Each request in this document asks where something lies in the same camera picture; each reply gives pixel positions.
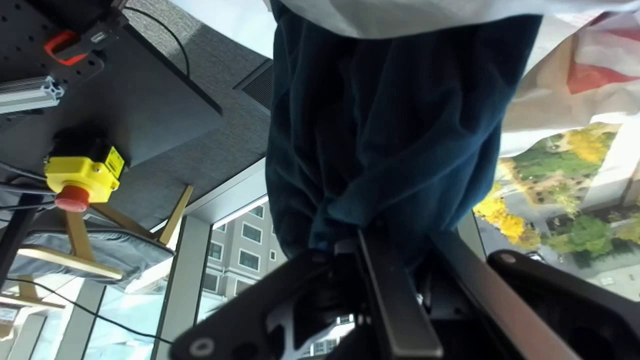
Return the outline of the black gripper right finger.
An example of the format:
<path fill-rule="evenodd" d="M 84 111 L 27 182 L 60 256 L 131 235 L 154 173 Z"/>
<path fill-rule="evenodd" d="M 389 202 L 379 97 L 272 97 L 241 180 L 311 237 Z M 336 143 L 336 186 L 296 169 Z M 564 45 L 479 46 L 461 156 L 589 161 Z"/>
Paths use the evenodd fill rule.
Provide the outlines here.
<path fill-rule="evenodd" d="M 526 360 L 581 357 L 461 238 L 436 240 L 456 282 Z"/>

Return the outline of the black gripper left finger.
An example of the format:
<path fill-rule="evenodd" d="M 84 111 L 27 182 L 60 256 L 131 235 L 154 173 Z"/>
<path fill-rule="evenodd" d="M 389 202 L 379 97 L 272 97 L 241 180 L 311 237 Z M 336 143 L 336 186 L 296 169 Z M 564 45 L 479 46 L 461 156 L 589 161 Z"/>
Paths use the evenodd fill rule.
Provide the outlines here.
<path fill-rule="evenodd" d="M 393 244 L 377 231 L 365 231 L 358 235 L 356 258 L 382 360 L 441 360 L 445 347 Z"/>

